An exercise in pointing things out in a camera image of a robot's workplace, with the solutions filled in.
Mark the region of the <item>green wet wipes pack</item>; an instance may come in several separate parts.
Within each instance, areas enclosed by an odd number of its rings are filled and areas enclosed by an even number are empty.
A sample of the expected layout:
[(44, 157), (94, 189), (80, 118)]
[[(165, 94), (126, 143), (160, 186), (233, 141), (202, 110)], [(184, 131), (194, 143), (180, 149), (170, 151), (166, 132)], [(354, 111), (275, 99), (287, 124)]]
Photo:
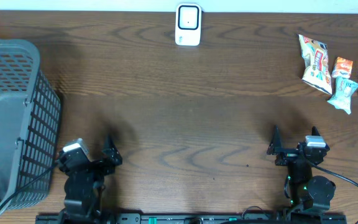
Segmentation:
[(327, 101), (337, 110), (344, 110), (347, 114), (351, 114), (351, 97), (358, 89), (358, 83), (348, 78), (336, 78), (336, 91)]

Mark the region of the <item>orange tissue pack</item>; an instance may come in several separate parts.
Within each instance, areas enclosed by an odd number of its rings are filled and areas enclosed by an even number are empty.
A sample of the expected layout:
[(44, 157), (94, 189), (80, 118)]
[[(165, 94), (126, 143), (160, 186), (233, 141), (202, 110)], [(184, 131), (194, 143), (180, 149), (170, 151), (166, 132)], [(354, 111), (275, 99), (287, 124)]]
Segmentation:
[(338, 57), (334, 64), (334, 68), (331, 74), (332, 77), (343, 77), (349, 79), (351, 77), (353, 63), (354, 62), (352, 60)]

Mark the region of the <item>red white snack package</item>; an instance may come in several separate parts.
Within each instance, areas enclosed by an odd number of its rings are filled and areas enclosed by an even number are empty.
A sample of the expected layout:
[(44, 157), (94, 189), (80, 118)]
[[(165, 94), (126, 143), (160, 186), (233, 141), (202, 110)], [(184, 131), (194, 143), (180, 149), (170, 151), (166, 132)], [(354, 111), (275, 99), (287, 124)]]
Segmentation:
[(302, 81), (313, 88), (331, 95), (333, 92), (328, 66), (328, 47), (325, 43), (298, 35), (301, 56), (305, 62)]

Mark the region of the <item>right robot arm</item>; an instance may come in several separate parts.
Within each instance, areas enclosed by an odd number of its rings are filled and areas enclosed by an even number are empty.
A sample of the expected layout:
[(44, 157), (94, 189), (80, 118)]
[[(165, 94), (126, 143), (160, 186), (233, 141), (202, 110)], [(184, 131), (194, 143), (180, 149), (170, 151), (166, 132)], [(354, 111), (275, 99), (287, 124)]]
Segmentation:
[(275, 165), (288, 168), (284, 192), (291, 207), (283, 211), (286, 220), (294, 220), (296, 214), (321, 216), (330, 209), (336, 185), (312, 173), (312, 167), (322, 163), (329, 150), (316, 127), (295, 148), (285, 148), (278, 127), (274, 127), (267, 154), (276, 157)]

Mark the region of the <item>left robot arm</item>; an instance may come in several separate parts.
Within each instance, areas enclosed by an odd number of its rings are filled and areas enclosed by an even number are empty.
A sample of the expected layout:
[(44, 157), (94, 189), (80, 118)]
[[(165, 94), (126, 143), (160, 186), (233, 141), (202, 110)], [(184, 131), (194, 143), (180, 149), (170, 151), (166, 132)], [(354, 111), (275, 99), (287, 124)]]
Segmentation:
[(122, 164), (122, 157), (111, 136), (106, 137), (101, 159), (91, 161), (88, 153), (82, 138), (67, 143), (59, 152), (58, 168), (68, 176), (59, 223), (116, 223), (115, 215), (102, 208), (102, 194), (104, 178)]

